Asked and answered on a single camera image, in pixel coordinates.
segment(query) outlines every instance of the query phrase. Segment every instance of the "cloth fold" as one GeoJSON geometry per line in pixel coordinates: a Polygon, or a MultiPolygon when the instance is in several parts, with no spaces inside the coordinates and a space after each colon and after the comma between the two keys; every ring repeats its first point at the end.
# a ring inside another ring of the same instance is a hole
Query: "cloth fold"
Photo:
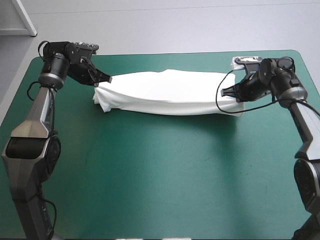
{"type": "MultiPolygon", "coordinates": [[[[215,99],[218,85],[225,76],[226,73],[174,69],[117,75],[111,83],[101,82],[94,88],[93,100],[104,112],[122,109],[161,115],[227,114],[217,108],[215,99]]],[[[217,96],[219,107],[230,112],[245,109],[243,102],[221,97],[221,89],[234,84],[235,75],[229,74],[217,96]]]]}

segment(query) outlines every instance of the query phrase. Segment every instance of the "wire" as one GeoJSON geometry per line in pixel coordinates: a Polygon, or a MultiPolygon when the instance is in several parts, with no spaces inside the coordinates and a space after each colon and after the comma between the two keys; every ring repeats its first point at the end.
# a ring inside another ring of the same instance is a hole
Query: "wire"
{"type": "Polygon", "coordinates": [[[34,84],[40,84],[40,82],[39,82],[39,81],[33,81],[33,82],[29,85],[28,90],[26,91],[26,95],[28,96],[28,98],[29,98],[31,101],[34,101],[34,100],[35,100],[34,98],[32,98],[32,97],[30,96],[30,90],[31,90],[31,88],[32,88],[32,86],[33,86],[34,84]]]}
{"type": "Polygon", "coordinates": [[[40,48],[42,47],[43,44],[47,43],[49,45],[49,49],[50,49],[50,42],[47,41],[47,40],[44,40],[42,42],[40,42],[39,46],[38,46],[38,54],[39,54],[39,57],[42,59],[42,61],[46,62],[48,65],[49,65],[49,71],[51,70],[51,64],[50,62],[44,58],[44,56],[41,56],[40,54],[40,48]]]}
{"type": "MultiPolygon", "coordinates": [[[[291,58],[291,57],[283,57],[284,58],[289,58],[292,60],[292,64],[294,64],[294,60],[291,58]]],[[[294,99],[294,98],[286,98],[286,99],[278,99],[278,100],[275,100],[274,99],[274,95],[272,95],[272,102],[269,102],[265,105],[261,105],[261,106],[257,106],[257,107],[253,107],[253,108],[250,108],[250,109],[246,109],[246,110],[240,110],[240,111],[226,111],[226,110],[223,110],[220,108],[220,106],[218,105],[218,92],[219,92],[219,88],[221,86],[221,84],[223,83],[223,81],[227,78],[227,76],[232,73],[234,70],[231,70],[229,71],[225,76],[224,78],[222,79],[222,81],[220,82],[220,84],[218,85],[218,88],[216,90],[216,93],[215,93],[215,102],[216,102],[216,106],[217,108],[223,112],[223,113],[226,113],[226,114],[239,114],[239,113],[244,113],[244,112],[249,112],[249,111],[253,111],[253,110],[257,110],[257,109],[262,109],[262,108],[265,108],[265,107],[268,107],[272,104],[275,104],[275,103],[278,103],[278,102],[281,102],[281,101],[291,101],[290,105],[294,104],[294,103],[299,103],[299,104],[302,104],[304,106],[306,106],[307,108],[311,109],[315,114],[318,115],[318,117],[320,117],[320,112],[318,112],[313,106],[311,106],[310,104],[308,104],[306,101],[304,100],[300,100],[300,99],[294,99]]]]}
{"type": "Polygon", "coordinates": [[[52,201],[43,198],[42,195],[40,195],[39,198],[41,201],[50,204],[54,209],[54,219],[53,219],[52,229],[51,229],[51,232],[49,235],[49,239],[52,239],[52,237],[54,236],[54,233],[55,233],[55,226],[56,226],[56,221],[57,221],[57,207],[52,201]]]}
{"type": "Polygon", "coordinates": [[[293,100],[293,102],[296,102],[296,103],[299,103],[299,104],[306,106],[307,108],[311,109],[315,114],[317,114],[318,117],[320,117],[320,112],[318,112],[313,106],[311,106],[307,102],[302,101],[302,100],[297,100],[297,99],[290,99],[290,100],[293,100]]]}
{"type": "Polygon", "coordinates": [[[239,114],[239,113],[245,113],[245,112],[249,112],[249,111],[253,111],[253,110],[257,110],[257,109],[262,109],[262,108],[265,108],[265,107],[268,107],[272,104],[275,104],[276,102],[278,102],[278,100],[273,100],[272,102],[269,102],[268,104],[265,104],[265,105],[262,105],[262,106],[257,106],[257,107],[253,107],[253,108],[250,108],[250,109],[246,109],[246,110],[240,110],[240,111],[226,111],[226,110],[223,110],[220,108],[219,104],[218,104],[218,92],[219,92],[219,88],[221,86],[221,84],[224,82],[224,80],[227,78],[227,76],[232,73],[234,70],[231,70],[229,71],[225,76],[224,78],[222,79],[222,81],[219,83],[218,85],[218,88],[216,89],[216,93],[215,93],[215,103],[216,103],[216,106],[217,108],[223,112],[223,113],[226,113],[226,114],[239,114]]]}

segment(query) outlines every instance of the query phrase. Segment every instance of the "white towel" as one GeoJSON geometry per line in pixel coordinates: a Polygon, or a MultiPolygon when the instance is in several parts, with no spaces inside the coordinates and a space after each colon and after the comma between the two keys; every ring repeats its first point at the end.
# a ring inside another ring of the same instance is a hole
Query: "white towel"
{"type": "MultiPolygon", "coordinates": [[[[217,87],[225,76],[218,72],[173,69],[117,75],[112,77],[111,83],[101,82],[94,88],[93,100],[104,112],[122,109],[161,115],[226,114],[216,105],[217,87]]],[[[243,102],[238,103],[229,96],[221,97],[221,89],[234,84],[235,75],[229,74],[217,96],[219,107],[229,112],[245,109],[243,102]]]]}

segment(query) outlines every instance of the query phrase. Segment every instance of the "white cloth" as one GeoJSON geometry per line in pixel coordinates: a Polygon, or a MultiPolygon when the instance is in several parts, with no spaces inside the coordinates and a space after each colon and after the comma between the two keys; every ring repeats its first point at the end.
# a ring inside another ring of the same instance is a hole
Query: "white cloth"
{"type": "MultiPolygon", "coordinates": [[[[117,75],[111,83],[101,82],[94,88],[93,100],[104,112],[122,109],[161,115],[225,114],[216,105],[217,87],[225,75],[173,69],[117,75]]],[[[217,96],[219,107],[229,112],[245,108],[233,97],[221,97],[221,89],[234,84],[235,75],[229,74],[217,96]]]]}

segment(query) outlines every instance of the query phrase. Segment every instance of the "green tabletop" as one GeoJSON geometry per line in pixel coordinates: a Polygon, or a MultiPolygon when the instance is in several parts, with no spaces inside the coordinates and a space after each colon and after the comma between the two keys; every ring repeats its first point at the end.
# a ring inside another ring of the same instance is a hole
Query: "green tabletop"
{"type": "MultiPolygon", "coordinates": [[[[98,55],[92,60],[111,75],[165,69],[226,73],[234,56],[294,58],[308,102],[320,108],[308,70],[293,50],[98,55]]],[[[32,102],[26,90],[42,65],[38,57],[31,62],[0,127],[0,149],[28,114],[32,102]]],[[[240,81],[245,72],[235,74],[240,81]]],[[[241,117],[103,113],[93,94],[92,87],[68,78],[56,95],[62,152],[43,190],[57,206],[57,234],[70,239],[289,239],[308,218],[293,176],[302,142],[290,113],[278,104],[241,117]]],[[[0,238],[23,238],[3,164],[0,196],[0,238]]]]}

